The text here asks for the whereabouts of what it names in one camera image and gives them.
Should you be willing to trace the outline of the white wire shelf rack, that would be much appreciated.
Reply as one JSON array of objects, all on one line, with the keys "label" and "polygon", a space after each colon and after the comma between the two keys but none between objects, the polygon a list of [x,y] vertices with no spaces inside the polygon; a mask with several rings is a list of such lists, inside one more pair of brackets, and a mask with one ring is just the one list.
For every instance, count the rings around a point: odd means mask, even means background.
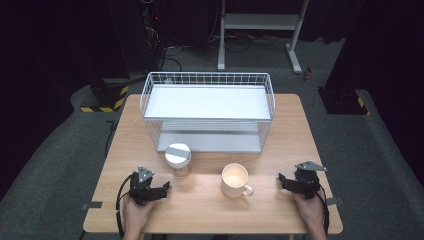
[{"label": "white wire shelf rack", "polygon": [[275,113],[267,73],[151,72],[140,110],[155,148],[262,152]]}]

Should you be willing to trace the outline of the black yellow striped stand base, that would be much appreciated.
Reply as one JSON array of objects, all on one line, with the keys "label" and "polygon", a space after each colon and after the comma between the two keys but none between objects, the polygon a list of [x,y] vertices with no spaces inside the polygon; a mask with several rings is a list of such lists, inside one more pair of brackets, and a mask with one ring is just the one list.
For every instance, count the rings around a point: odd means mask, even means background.
[{"label": "black yellow striped stand base", "polygon": [[105,81],[91,84],[79,108],[82,112],[114,112],[122,106],[129,86],[127,84],[107,84]]}]

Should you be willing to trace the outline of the black stand base yellow mark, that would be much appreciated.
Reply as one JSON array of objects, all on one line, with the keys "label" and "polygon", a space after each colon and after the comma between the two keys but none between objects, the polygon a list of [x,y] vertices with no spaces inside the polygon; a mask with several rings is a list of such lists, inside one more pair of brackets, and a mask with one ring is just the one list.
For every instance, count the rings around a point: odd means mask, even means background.
[{"label": "black stand base yellow mark", "polygon": [[355,92],[319,87],[318,93],[328,114],[368,115],[364,100]]}]

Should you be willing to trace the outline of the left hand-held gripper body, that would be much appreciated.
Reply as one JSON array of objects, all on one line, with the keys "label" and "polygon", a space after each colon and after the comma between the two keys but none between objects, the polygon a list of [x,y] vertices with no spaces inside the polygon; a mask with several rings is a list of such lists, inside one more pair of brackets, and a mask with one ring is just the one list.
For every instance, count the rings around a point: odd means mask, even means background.
[{"label": "left hand-held gripper body", "polygon": [[143,166],[139,166],[130,180],[129,196],[140,206],[155,201],[155,191],[150,187],[155,173]]}]

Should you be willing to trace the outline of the person's left hand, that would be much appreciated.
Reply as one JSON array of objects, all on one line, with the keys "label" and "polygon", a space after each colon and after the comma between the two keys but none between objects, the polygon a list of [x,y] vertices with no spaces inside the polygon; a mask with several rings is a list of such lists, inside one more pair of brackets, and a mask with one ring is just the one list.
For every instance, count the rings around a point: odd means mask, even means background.
[{"label": "person's left hand", "polygon": [[126,231],[141,232],[146,225],[150,212],[155,206],[154,202],[148,202],[144,206],[138,205],[131,197],[125,196],[124,202],[124,233]]}]

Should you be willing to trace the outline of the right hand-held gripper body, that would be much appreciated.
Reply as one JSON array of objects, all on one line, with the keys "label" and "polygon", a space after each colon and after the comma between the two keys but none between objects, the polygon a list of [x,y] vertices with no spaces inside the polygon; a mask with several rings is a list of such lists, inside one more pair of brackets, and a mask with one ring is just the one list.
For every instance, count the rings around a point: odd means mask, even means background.
[{"label": "right hand-held gripper body", "polygon": [[312,161],[306,161],[295,165],[296,187],[294,192],[303,194],[306,199],[314,197],[320,189],[320,179],[317,172],[326,172],[327,168]]}]

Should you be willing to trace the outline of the white metal stand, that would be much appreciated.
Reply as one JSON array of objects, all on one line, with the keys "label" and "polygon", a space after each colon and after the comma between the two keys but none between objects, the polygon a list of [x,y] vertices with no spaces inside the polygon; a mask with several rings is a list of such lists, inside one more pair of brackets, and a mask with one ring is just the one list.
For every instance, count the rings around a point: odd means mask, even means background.
[{"label": "white metal stand", "polygon": [[292,31],[291,41],[285,45],[293,72],[300,74],[302,68],[295,53],[298,37],[303,25],[310,0],[303,0],[298,14],[248,14],[227,13],[226,0],[221,0],[220,35],[217,70],[225,70],[225,31],[226,30],[276,30]]}]

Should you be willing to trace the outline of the cream ceramic mug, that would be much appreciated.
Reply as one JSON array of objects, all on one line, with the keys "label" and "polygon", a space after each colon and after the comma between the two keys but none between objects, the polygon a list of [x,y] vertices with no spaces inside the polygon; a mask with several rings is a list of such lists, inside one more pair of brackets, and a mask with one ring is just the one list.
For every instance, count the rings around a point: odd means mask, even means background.
[{"label": "cream ceramic mug", "polygon": [[221,191],[230,198],[252,196],[254,189],[248,185],[249,174],[244,166],[231,163],[221,173]]}]

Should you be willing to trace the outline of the person's right hand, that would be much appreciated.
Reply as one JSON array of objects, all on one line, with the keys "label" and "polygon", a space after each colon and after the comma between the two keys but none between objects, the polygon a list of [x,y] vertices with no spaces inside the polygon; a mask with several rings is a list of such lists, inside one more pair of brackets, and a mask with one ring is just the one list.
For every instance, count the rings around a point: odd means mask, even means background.
[{"label": "person's right hand", "polygon": [[324,210],[323,205],[318,196],[306,199],[298,193],[292,194],[298,206],[298,210],[309,233],[317,233],[323,231]]}]

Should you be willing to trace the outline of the glass jar with white lid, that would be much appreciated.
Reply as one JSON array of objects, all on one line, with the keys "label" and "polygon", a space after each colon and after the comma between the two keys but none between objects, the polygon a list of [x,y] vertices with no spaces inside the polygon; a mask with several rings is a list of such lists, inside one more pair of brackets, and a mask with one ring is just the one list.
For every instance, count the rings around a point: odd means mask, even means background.
[{"label": "glass jar with white lid", "polygon": [[173,143],[165,151],[165,160],[176,176],[189,174],[191,158],[191,150],[184,143]]}]

